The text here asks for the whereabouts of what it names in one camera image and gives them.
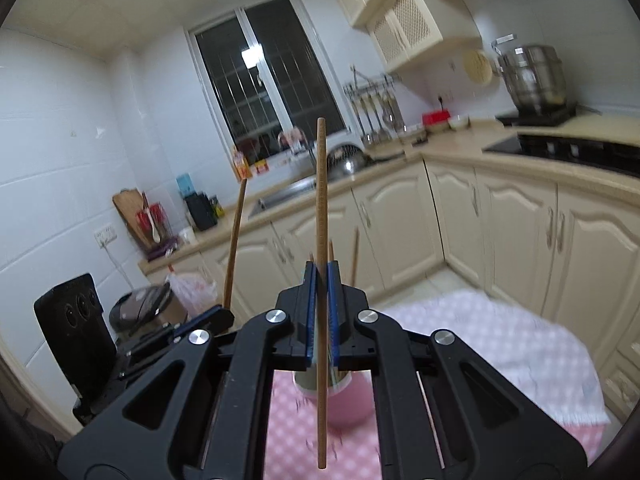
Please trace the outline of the wooden chopstick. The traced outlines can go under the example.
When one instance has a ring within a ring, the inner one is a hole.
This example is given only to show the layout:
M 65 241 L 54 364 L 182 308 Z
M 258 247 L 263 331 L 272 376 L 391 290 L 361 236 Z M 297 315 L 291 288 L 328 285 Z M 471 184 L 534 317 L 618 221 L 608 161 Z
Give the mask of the wooden chopstick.
M 232 226 L 231 235 L 230 235 L 226 279 L 224 280 L 224 296 L 222 297 L 222 306 L 226 310 L 231 309 L 236 251 L 238 250 L 238 241 L 240 237 L 240 227 L 242 222 L 242 213 L 243 213 L 243 206 L 244 206 L 244 200 L 245 200 L 246 186 L 247 186 L 247 180 L 243 179 L 240 182 L 239 194 L 238 194 L 238 199 L 236 200 L 236 207 L 235 207 L 234 218 L 233 218 L 233 226 Z

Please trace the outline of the pink utensil cup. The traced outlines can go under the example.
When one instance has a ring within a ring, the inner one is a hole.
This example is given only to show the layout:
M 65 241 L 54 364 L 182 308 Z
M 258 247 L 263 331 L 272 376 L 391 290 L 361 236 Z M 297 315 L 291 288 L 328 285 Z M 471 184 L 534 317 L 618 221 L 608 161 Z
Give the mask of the pink utensil cup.
M 306 372 L 295 372 L 293 384 L 299 393 L 312 404 L 317 404 L 316 367 Z M 374 413 L 374 394 L 371 373 L 342 372 L 328 390 L 326 419 L 331 429 L 352 429 L 366 422 Z

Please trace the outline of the kitchen window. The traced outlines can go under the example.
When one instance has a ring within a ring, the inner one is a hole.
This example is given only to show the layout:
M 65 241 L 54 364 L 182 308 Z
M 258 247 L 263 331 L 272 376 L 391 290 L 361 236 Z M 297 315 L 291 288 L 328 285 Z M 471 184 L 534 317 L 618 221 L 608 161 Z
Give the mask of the kitchen window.
M 191 32 L 231 147 L 249 162 L 287 152 L 295 128 L 316 142 L 316 122 L 336 136 L 347 124 L 329 75 L 292 0 L 241 6 Z

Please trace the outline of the black rice cooker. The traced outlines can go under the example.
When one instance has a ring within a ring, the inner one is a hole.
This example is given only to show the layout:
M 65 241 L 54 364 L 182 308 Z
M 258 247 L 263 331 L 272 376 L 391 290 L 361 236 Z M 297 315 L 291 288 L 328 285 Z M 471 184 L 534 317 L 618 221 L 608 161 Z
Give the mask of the black rice cooker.
M 168 283 L 135 289 L 116 301 L 108 322 L 116 333 L 131 336 L 160 315 L 170 303 L 171 296 Z

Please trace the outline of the white plastic bag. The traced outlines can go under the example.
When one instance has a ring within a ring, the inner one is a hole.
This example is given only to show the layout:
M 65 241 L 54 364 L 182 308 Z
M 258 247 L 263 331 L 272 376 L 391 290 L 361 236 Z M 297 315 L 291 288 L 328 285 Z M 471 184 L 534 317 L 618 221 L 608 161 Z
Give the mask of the white plastic bag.
M 217 304 L 217 284 L 199 273 L 169 273 L 166 282 L 189 318 L 196 318 Z

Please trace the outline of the black kettle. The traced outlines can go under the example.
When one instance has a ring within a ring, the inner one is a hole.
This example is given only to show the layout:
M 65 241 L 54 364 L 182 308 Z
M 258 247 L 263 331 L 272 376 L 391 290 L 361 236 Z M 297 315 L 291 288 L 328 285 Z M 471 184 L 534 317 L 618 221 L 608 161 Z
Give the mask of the black kettle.
M 206 194 L 194 192 L 186 196 L 184 201 L 193 224 L 199 231 L 204 232 L 217 225 L 216 212 Z

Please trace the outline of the steel wok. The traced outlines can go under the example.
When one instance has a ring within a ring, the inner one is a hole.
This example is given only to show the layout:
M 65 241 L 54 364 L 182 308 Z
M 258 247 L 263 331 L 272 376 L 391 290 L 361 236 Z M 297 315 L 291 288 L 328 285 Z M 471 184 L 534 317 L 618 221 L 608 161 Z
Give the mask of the steel wok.
M 326 169 L 332 179 L 352 176 L 370 165 L 370 157 L 355 144 L 337 145 L 326 158 Z

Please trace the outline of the orange bottle on sill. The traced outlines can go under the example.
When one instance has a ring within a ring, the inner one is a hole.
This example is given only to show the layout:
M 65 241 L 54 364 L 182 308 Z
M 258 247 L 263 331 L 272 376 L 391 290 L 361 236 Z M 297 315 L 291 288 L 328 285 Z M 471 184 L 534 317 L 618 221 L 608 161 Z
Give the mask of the orange bottle on sill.
M 248 163 L 245 154 L 237 148 L 232 150 L 232 164 L 239 180 L 248 180 L 253 177 L 250 164 Z

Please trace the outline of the wooden cutting board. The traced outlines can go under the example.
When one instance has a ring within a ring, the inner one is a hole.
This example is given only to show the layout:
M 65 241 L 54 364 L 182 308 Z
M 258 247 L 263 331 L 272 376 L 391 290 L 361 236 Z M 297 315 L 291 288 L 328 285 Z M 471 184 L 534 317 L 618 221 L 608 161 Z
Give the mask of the wooden cutting board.
M 142 194 L 136 188 L 126 188 L 112 196 L 112 202 L 124 220 L 127 230 L 142 252 L 150 252 L 153 241 L 145 233 L 138 221 L 137 214 L 143 209 Z

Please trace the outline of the faucet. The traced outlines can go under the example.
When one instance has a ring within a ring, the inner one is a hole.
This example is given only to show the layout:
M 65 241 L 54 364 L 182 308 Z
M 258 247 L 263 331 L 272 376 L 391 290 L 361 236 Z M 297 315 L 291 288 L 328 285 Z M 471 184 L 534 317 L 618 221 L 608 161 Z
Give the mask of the faucet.
M 314 146 L 307 139 L 303 131 L 298 127 L 281 131 L 278 135 L 280 147 L 290 150 L 294 155 L 306 153 L 310 158 L 314 158 Z

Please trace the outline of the red container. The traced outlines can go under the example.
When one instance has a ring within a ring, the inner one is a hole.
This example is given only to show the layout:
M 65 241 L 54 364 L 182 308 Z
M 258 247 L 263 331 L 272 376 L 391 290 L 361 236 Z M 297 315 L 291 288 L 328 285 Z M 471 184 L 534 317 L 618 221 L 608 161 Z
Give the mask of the red container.
M 451 117 L 449 110 L 436 110 L 422 115 L 422 124 L 425 128 L 439 127 L 444 125 L 448 127 L 449 118 Z

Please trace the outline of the hanging utensil rack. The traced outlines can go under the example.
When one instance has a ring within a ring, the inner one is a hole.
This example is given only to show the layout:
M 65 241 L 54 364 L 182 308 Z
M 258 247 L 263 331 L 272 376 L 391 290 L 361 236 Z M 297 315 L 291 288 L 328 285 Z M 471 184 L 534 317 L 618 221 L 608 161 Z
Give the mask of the hanging utensil rack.
M 397 138 L 406 128 L 395 93 L 399 78 L 387 74 L 369 77 L 355 65 L 349 70 L 343 92 L 357 119 L 363 145 L 368 148 Z

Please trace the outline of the round bamboo trivet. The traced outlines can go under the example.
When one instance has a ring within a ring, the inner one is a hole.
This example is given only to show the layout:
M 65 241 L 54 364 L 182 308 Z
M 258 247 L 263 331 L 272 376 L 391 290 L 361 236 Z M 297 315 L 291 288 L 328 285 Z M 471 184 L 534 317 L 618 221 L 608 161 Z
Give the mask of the round bamboo trivet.
M 490 57 L 482 50 L 466 51 L 462 63 L 466 76 L 473 84 L 486 87 L 494 78 L 494 66 Z

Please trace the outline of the steel stock pot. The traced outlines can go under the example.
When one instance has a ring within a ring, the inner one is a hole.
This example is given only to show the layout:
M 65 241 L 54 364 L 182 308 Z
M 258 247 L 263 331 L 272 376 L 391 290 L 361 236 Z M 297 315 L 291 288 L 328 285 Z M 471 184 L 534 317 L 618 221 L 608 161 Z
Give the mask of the steel stock pot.
M 566 105 L 567 86 L 562 61 L 554 47 L 515 43 L 513 34 L 496 38 L 498 73 L 518 110 L 540 114 Z

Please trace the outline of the black gas stove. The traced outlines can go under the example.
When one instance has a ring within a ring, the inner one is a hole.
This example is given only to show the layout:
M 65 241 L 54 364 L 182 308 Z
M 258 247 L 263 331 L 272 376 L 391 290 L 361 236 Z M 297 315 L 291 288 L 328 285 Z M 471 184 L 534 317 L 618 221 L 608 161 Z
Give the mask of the black gas stove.
M 524 156 L 639 177 L 639 118 L 580 110 L 554 128 L 524 128 L 483 152 Z

